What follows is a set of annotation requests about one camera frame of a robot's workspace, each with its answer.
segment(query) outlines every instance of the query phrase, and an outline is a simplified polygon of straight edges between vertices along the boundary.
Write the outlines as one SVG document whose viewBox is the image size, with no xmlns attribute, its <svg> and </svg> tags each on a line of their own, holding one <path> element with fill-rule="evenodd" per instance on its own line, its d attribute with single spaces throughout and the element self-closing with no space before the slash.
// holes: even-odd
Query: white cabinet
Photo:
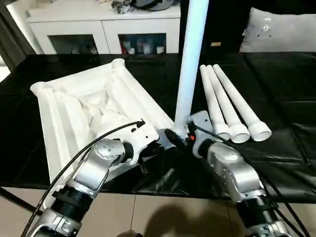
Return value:
<svg viewBox="0 0 316 237">
<path fill-rule="evenodd" d="M 45 54 L 179 50 L 179 4 L 157 12 L 116 14 L 110 2 L 57 0 L 33 11 L 28 21 Z"/>
</svg>

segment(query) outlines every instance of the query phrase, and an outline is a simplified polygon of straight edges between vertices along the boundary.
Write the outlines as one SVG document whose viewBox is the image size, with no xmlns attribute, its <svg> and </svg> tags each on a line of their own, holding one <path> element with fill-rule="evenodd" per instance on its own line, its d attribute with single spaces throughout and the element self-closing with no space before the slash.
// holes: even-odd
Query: black table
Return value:
<svg viewBox="0 0 316 237">
<path fill-rule="evenodd" d="M 117 57 L 126 60 L 127 69 L 174 119 L 181 65 L 178 55 L 29 56 L 0 83 L 0 186 L 45 189 L 49 185 L 38 101 L 30 86 L 97 67 Z M 219 63 L 273 132 L 264 142 L 239 145 L 243 152 L 289 201 L 316 203 L 316 54 L 227 54 L 203 58 L 201 63 Z M 192 114 L 205 109 L 198 73 Z M 191 154 L 170 149 L 146 161 L 145 166 L 148 174 L 136 167 L 105 184 L 102 191 L 227 198 L 207 167 Z"/>
</svg>

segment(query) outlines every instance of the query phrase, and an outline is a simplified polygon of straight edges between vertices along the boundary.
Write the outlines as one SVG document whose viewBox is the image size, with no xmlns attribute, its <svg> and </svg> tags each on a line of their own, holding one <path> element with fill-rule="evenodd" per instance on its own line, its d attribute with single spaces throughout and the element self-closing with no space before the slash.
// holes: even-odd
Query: gray pillow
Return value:
<svg viewBox="0 0 316 237">
<path fill-rule="evenodd" d="M 316 14 L 277 15 L 252 8 L 240 52 L 284 51 L 316 51 Z"/>
</svg>

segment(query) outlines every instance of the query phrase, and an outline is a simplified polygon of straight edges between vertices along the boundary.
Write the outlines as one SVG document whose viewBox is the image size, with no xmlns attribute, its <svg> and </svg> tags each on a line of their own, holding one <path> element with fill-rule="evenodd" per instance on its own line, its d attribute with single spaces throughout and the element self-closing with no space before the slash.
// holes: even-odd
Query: white pvc pipe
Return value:
<svg viewBox="0 0 316 237">
<path fill-rule="evenodd" d="M 238 115 L 233 108 L 229 98 L 219 82 L 212 66 L 206 67 L 208 76 L 212 82 L 218 103 L 222 109 L 225 120 L 229 126 L 231 140 L 235 143 L 242 143 L 250 138 L 249 132 L 245 125 L 243 125 L 238 118 Z"/>
<path fill-rule="evenodd" d="M 201 65 L 199 70 L 201 72 L 201 77 L 203 81 L 209 116 L 213 125 L 213 132 L 221 136 L 222 138 L 229 140 L 231 138 L 229 134 L 229 128 L 227 124 L 225 124 L 221 108 L 219 107 L 211 80 L 207 73 L 206 66 Z"/>
<path fill-rule="evenodd" d="M 272 135 L 269 127 L 264 122 L 260 121 L 260 119 L 253 112 L 251 107 L 247 104 L 247 102 L 244 100 L 238 90 L 234 87 L 234 85 L 220 68 L 220 66 L 218 64 L 215 64 L 213 66 L 213 69 L 218 79 L 221 81 L 223 87 L 227 91 L 230 99 L 238 109 L 241 117 L 247 124 L 248 130 L 253 140 L 255 140 L 256 142 L 260 142 L 268 139 Z"/>
<path fill-rule="evenodd" d="M 190 118 L 198 61 L 204 34 L 209 0 L 191 0 L 189 3 L 186 36 L 181 64 L 177 109 L 173 130 L 184 139 Z"/>
</svg>

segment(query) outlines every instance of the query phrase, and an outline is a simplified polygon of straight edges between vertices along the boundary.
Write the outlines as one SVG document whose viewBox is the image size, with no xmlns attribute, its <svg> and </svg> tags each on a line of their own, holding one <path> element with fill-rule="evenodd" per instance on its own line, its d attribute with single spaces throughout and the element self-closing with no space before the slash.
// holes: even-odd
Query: floor tile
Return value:
<svg viewBox="0 0 316 237">
<path fill-rule="evenodd" d="M 0 66 L 0 82 L 3 81 L 10 74 L 8 67 Z"/>
<path fill-rule="evenodd" d="M 225 201 L 136 196 L 132 230 L 145 237 L 231 236 Z"/>
<path fill-rule="evenodd" d="M 43 190 L 5 189 L 33 205 L 38 203 L 44 192 Z M 0 197 L 0 210 L 0 236 L 20 236 L 31 213 L 2 197 Z"/>
<path fill-rule="evenodd" d="M 296 224 L 294 218 L 290 214 L 290 212 L 287 210 L 284 204 L 280 204 L 279 209 L 281 212 L 299 229 L 298 225 Z M 315 204 L 291 204 L 292 208 L 296 212 L 296 214 L 299 216 L 307 230 L 309 231 L 310 235 L 312 237 L 316 237 L 316 205 Z M 233 237 L 244 237 L 244 231 L 245 227 L 243 226 L 243 223 L 239 217 L 239 214 L 235 208 L 235 205 L 233 205 L 231 202 L 228 202 L 228 210 L 229 210 L 229 216 L 231 220 L 231 226 L 233 231 Z M 293 237 L 297 237 L 293 231 L 288 228 L 290 233 Z"/>
<path fill-rule="evenodd" d="M 116 237 L 130 230 L 135 195 L 99 194 L 83 219 L 78 237 Z"/>
<path fill-rule="evenodd" d="M 44 190 L 5 188 L 9 192 L 37 205 Z M 130 230 L 135 195 L 99 194 L 82 222 L 78 237 L 116 237 Z M 0 197 L 0 237 L 21 235 L 31 213 Z"/>
</svg>

